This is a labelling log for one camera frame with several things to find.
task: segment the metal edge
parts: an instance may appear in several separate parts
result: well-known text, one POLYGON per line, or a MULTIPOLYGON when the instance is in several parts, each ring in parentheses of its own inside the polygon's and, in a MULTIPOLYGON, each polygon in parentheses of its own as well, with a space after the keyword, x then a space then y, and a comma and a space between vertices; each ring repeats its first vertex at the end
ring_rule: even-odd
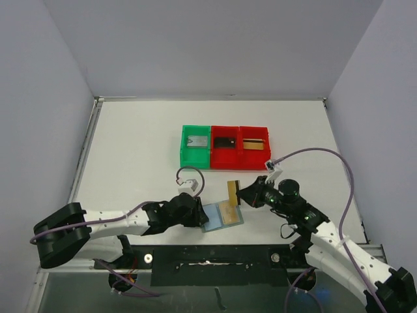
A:
POLYGON ((72 183, 70 196, 68 198, 69 203, 73 202, 77 197, 79 185, 81 184, 81 179, 83 177, 84 168, 87 163, 90 147, 93 142, 94 132, 96 130, 98 118, 100 117, 102 105, 103 102, 100 101, 98 97, 94 99, 94 105, 91 111, 89 126, 87 127, 87 133, 85 135, 84 143, 81 148, 81 154, 79 156, 76 174, 72 183))
MULTIPOLYGON (((95 269, 94 261, 91 260, 71 260, 53 269, 40 269, 43 273, 109 273, 107 269, 95 269)), ((151 269, 115 269, 116 273, 151 273, 151 269)))
POLYGON ((385 253, 385 249, 384 249, 384 246, 383 245, 381 245, 381 252, 382 252, 382 256, 383 256, 383 258, 385 260, 385 263, 388 264, 388 258, 386 257, 386 253, 385 253))
POLYGON ((387 263, 384 247, 382 245, 359 244, 358 246, 379 261, 387 263))
POLYGON ((211 95, 172 97, 98 97, 99 102, 131 101, 323 101, 324 97, 280 97, 276 95, 211 95))
POLYGON ((36 279, 32 288, 31 296, 27 302, 25 313, 37 313, 39 311, 45 287, 48 282, 48 276, 49 273, 44 271, 39 271, 36 274, 36 279))

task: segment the card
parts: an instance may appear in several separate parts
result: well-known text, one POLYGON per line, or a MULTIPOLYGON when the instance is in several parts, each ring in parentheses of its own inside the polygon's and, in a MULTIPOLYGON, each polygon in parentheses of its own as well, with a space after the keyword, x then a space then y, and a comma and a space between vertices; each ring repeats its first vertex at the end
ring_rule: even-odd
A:
POLYGON ((240 222, 237 208, 231 206, 228 201, 219 203, 219 211, 222 216, 223 225, 236 224, 240 222))
POLYGON ((227 182, 227 191, 229 193, 229 203, 232 206, 240 205, 240 198, 236 193, 240 190, 239 181, 228 181, 227 182))
POLYGON ((262 139, 243 139, 243 149, 263 150, 264 142, 262 139))
POLYGON ((214 148, 234 149, 236 147, 236 139, 231 137, 215 137, 213 144, 214 148))
POLYGON ((207 136, 188 136, 187 147, 207 148, 207 136))
POLYGON ((204 213, 206 213, 208 217, 208 222, 204 224, 204 230, 217 230, 223 226, 222 220, 219 216, 219 212, 217 210, 217 205, 215 203, 208 204, 203 207, 204 213))

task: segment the white table surface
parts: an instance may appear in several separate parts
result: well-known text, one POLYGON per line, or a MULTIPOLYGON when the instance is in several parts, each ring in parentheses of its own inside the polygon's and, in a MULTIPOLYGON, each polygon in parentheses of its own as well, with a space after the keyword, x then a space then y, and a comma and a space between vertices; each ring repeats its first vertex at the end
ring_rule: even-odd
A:
MULTIPOLYGON (((104 102, 76 201, 84 209, 127 211, 145 200, 170 200, 177 195, 175 172, 183 125, 268 127, 272 157, 306 147, 337 150, 321 101, 136 101, 104 102)), ((295 179, 300 194, 338 224, 349 184, 341 161, 324 152, 293 156, 282 164, 278 179, 295 179)), ((226 200, 227 181, 252 184, 256 171, 204 171, 204 204, 226 200)), ((185 171, 184 178, 198 173, 185 171)), ((133 245, 279 244, 283 219, 268 207, 241 206, 244 224, 203 233, 174 226, 165 233, 129 236, 133 245)), ((366 239, 356 205, 351 205, 344 232, 357 243, 366 239)))

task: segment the metal frame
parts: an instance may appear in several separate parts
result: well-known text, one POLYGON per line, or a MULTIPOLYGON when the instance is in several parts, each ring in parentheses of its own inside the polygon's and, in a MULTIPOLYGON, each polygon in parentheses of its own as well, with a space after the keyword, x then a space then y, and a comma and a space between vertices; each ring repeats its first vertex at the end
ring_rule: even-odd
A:
MULTIPOLYGON (((81 154, 78 161, 76 174, 74 177, 74 182, 72 184, 72 188, 70 190, 70 195, 68 197, 68 203, 75 200, 78 189, 83 177, 83 172, 85 169, 85 165, 87 163, 87 158, 89 155, 89 150, 91 147, 91 144, 93 142, 94 138, 94 132, 96 130, 96 126, 98 123, 98 118, 100 117, 100 111, 102 109, 102 105, 104 102, 120 102, 120 101, 155 101, 155 100, 161 100, 161 99, 142 99, 142 98, 136 98, 136 97, 96 97, 94 98, 94 104, 89 120, 89 125, 87 128, 87 133, 83 142, 83 146, 81 148, 81 154)), ((279 100, 276 98, 259 98, 259 97, 236 97, 236 95, 223 95, 219 97, 195 97, 195 98, 170 98, 170 99, 164 99, 164 100, 279 100)), ((323 100, 325 101, 325 98, 318 98, 314 100, 323 100)), ((367 251, 369 254, 371 254, 373 257, 383 261, 386 263, 386 256, 384 253, 384 249, 382 245, 369 245, 369 244, 361 244, 360 245, 365 251, 367 251)), ((34 288, 32 290, 31 296, 29 298, 29 302, 27 304, 26 313, 37 313, 40 304, 42 302, 42 297, 45 290, 45 285, 48 281, 49 273, 106 273, 106 270, 98 270, 94 269, 93 267, 94 262, 93 261, 87 261, 87 260, 72 260, 60 267, 54 268, 54 269, 41 269, 39 268, 36 279, 34 282, 34 288)), ((301 271, 297 269, 289 269, 289 272, 299 272, 301 271)), ((126 270, 116 270, 118 273, 127 273, 126 270)), ((151 269, 141 269, 141 270, 135 270, 134 273, 151 273, 151 269)))

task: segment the circular mount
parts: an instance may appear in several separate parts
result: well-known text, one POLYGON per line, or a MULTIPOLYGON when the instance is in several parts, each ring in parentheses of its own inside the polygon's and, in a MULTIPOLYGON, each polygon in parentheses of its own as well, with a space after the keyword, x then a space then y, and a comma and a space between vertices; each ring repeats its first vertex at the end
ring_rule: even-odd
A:
POLYGON ((300 185, 293 179, 284 179, 278 185, 283 203, 291 203, 300 197, 300 185))
MULTIPOLYGON (((299 273, 288 273, 288 280, 290 284, 294 283, 299 273)), ((317 276, 315 271, 306 273, 295 285, 296 288, 310 291, 317 283, 317 276)))
POLYGON ((279 255, 278 253, 273 253, 273 254, 271 255, 271 260, 272 260, 274 263, 278 263, 278 262, 280 261, 280 255, 279 255))
MULTIPOLYGON (((136 279, 137 279, 137 275, 136 274, 121 274, 123 277, 125 277, 126 279, 130 280, 131 282, 135 283, 136 279)), ((132 288, 131 284, 128 284, 127 282, 123 282, 121 281, 116 275, 114 274, 109 274, 109 286, 112 288, 115 288, 117 291, 120 292, 126 292, 128 291, 130 288, 132 288)))
POLYGON ((149 254, 149 253, 146 254, 143 260, 145 261, 146 264, 151 264, 153 260, 152 254, 149 254))

